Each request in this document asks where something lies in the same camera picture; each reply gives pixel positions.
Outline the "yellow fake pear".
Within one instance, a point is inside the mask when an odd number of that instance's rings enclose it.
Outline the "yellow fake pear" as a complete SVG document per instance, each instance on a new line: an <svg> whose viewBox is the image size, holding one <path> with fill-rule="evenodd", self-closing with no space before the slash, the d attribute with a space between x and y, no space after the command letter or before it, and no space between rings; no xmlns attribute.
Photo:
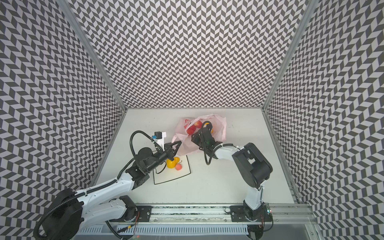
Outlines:
<svg viewBox="0 0 384 240"><path fill-rule="evenodd" d="M180 162L180 158L179 157L174 157L173 160L170 160L170 159L167 159L166 160L166 165L167 165L167 168L169 169L173 169L176 167L176 165Z"/></svg>

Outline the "small pink fake peach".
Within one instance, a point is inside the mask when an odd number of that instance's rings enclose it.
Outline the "small pink fake peach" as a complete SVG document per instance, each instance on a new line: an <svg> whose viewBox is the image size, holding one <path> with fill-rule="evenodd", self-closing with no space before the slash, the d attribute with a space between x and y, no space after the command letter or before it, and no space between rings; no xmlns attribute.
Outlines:
<svg viewBox="0 0 384 240"><path fill-rule="evenodd" d="M176 164L175 169L177 171L180 171L182 169L182 165L181 164Z"/></svg>

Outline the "pink plastic bag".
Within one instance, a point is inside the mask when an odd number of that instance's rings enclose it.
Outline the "pink plastic bag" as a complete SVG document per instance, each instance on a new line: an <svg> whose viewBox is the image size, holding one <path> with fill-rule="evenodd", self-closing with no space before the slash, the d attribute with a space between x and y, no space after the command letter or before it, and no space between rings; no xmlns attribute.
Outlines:
<svg viewBox="0 0 384 240"><path fill-rule="evenodd" d="M182 118L175 128L172 142L181 142L179 156L185 156L206 148L211 151L214 146L226 140L227 119L217 114Z"/></svg>

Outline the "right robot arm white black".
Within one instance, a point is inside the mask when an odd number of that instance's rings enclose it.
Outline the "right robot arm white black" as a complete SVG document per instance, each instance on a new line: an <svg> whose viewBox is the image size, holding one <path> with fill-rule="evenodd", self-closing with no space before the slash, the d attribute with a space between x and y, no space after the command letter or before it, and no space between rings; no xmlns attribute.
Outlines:
<svg viewBox="0 0 384 240"><path fill-rule="evenodd" d="M263 201L265 183L273 172L273 167L253 143L242 147L218 142L211 134L212 124L206 125L192 134L191 141L204 152L206 165L212 159L233 160L243 180L250 187L243 201L245 220L250 222L267 220L268 210Z"/></svg>

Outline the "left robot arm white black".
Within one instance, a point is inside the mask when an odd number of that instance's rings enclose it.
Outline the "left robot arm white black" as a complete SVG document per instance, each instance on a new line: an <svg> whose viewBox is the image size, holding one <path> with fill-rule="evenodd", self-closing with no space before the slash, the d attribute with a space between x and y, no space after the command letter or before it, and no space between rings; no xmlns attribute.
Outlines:
<svg viewBox="0 0 384 240"><path fill-rule="evenodd" d="M173 159L181 145L181 141L166 143L157 153L142 148L134 163L124 167L112 180L79 191L61 191L36 223L34 238L70 240L82 229L130 215L136 205L128 192L143 185L159 165Z"/></svg>

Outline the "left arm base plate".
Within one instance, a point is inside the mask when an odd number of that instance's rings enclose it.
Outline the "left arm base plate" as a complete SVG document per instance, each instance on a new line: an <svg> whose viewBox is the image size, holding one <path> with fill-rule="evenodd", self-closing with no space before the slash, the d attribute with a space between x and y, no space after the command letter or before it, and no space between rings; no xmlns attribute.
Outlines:
<svg viewBox="0 0 384 240"><path fill-rule="evenodd" d="M149 222L152 214L152 206L136 206L135 208L130 207L119 219L110 220L112 223L117 222Z"/></svg>

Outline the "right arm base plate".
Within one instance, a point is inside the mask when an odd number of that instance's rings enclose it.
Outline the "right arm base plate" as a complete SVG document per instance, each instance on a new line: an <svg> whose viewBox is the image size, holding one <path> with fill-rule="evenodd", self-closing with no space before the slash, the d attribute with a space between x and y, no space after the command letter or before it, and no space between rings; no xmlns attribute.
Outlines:
<svg viewBox="0 0 384 240"><path fill-rule="evenodd" d="M233 205L230 206L230 217L232 222L267 222L273 221L272 215L268 212L265 205L261 205L258 209L252 210L248 206Z"/></svg>

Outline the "aluminium rail front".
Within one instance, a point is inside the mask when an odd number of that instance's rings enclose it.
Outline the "aluminium rail front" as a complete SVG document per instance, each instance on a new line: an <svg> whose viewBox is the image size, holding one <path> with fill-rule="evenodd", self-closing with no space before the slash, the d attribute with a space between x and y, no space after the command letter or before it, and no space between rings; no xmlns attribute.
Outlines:
<svg viewBox="0 0 384 240"><path fill-rule="evenodd" d="M249 224L316 224L317 220L312 208L306 204L269 204L272 218L258 217L249 221L244 214L242 205L232 204L138 204L139 225L232 225Z"/></svg>

